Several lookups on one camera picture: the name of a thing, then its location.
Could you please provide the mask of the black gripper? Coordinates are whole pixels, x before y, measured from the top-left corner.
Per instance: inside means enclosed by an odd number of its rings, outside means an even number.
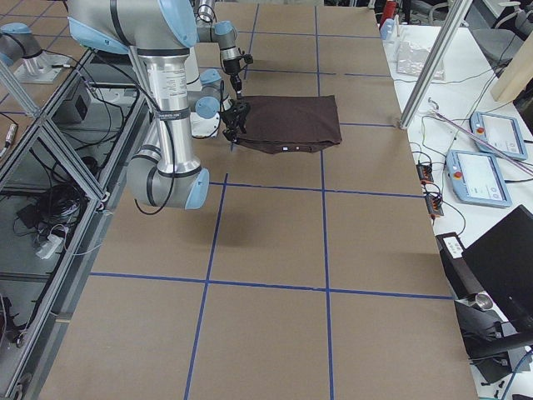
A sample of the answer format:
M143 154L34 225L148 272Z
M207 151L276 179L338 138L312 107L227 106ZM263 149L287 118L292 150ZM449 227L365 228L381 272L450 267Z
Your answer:
M231 106L221 113L226 128L222 134L230 143L238 144L246 134L247 115L251 111L249 102L231 102Z
M239 73L242 70L241 60L239 58L224 60L223 68L224 72L230 76L230 83L237 99L242 99L242 80L239 77Z

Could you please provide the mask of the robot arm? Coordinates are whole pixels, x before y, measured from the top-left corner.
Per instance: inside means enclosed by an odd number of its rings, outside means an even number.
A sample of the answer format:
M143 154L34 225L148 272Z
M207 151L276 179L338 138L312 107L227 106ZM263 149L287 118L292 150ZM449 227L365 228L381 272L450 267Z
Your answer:
M126 54L153 120L127 168L139 205L198 209L209 172L193 150L192 115L226 125L235 142L251 106L239 74L252 56L237 30L218 21L213 1L71 1L72 37L95 52Z
M217 21L215 1L195 1L197 34L201 43L216 43L223 72L230 77L230 83L237 96L242 98L242 60L246 54L237 47L237 30L230 21Z

